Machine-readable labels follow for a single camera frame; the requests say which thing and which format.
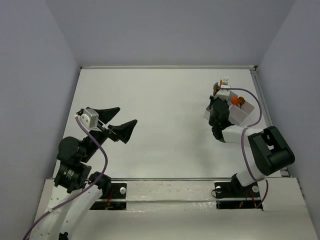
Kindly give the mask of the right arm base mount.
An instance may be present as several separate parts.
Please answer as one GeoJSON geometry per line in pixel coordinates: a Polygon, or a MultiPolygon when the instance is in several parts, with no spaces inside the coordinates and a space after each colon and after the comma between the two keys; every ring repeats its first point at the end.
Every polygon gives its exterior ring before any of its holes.
{"type": "Polygon", "coordinates": [[[229,189],[231,182],[218,181],[214,183],[211,195],[216,201],[218,210],[262,209],[261,194],[258,184],[254,182],[240,191],[229,189]]]}

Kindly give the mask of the copper metal spoon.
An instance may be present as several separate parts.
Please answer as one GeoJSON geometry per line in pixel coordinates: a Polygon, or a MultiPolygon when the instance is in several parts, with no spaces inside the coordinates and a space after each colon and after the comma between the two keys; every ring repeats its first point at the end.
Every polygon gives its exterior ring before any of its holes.
{"type": "Polygon", "coordinates": [[[241,108],[242,105],[245,104],[245,102],[246,102],[245,99],[242,96],[240,96],[240,97],[238,97],[238,105],[237,106],[239,108],[241,108]]]}

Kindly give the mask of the silver fork teal handle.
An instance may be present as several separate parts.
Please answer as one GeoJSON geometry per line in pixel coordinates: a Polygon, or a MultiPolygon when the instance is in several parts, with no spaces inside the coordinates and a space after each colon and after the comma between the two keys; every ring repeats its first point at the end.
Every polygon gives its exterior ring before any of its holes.
{"type": "Polygon", "coordinates": [[[229,77],[228,76],[224,76],[223,85],[228,85],[228,84],[229,84],[229,77]]]}

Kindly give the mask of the orange plastic spoon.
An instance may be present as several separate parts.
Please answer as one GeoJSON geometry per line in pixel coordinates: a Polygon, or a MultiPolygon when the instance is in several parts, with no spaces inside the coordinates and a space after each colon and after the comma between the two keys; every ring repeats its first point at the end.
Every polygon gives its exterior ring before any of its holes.
{"type": "Polygon", "coordinates": [[[239,98],[237,96],[233,96],[230,101],[233,105],[239,104],[239,98]]]}

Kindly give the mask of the yellow plastic knife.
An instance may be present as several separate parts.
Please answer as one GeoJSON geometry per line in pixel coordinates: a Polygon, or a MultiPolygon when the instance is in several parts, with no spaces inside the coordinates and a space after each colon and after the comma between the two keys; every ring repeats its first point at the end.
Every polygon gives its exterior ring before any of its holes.
{"type": "Polygon", "coordinates": [[[223,81],[220,80],[220,82],[216,82],[213,85],[213,96],[215,96],[217,94],[217,92],[220,90],[222,84],[223,84],[223,81]]]}

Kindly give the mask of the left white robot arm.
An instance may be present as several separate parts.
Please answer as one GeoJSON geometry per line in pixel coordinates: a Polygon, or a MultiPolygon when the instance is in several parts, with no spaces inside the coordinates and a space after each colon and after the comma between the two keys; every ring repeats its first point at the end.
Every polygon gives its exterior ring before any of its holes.
{"type": "Polygon", "coordinates": [[[53,179],[53,189],[45,212],[33,223],[25,240],[70,240],[95,202],[106,198],[106,206],[114,207],[111,199],[125,199],[127,185],[113,183],[105,175],[108,156],[102,145],[110,139],[126,144],[138,123],[136,119],[121,125],[109,125],[121,109],[82,108],[74,116],[86,134],[79,140],[68,136],[58,145],[60,165],[53,179]]]}

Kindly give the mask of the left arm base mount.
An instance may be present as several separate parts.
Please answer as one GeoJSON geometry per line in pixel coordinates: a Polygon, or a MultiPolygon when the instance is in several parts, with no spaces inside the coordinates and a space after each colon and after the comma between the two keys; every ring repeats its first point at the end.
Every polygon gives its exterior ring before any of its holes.
{"type": "Polygon", "coordinates": [[[112,181],[108,193],[104,193],[90,208],[90,210],[126,210],[127,182],[112,181]]]}

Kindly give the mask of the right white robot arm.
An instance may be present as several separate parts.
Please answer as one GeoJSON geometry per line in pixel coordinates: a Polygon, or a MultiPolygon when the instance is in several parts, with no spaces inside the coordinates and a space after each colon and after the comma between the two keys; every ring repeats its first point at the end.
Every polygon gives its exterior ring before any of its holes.
{"type": "Polygon", "coordinates": [[[220,193],[242,196],[255,182],[292,165],[295,155],[277,127],[265,129],[237,126],[229,120],[226,100],[211,98],[209,105],[211,131],[222,143],[239,144],[245,169],[235,173],[231,181],[222,186],[220,193]]]}

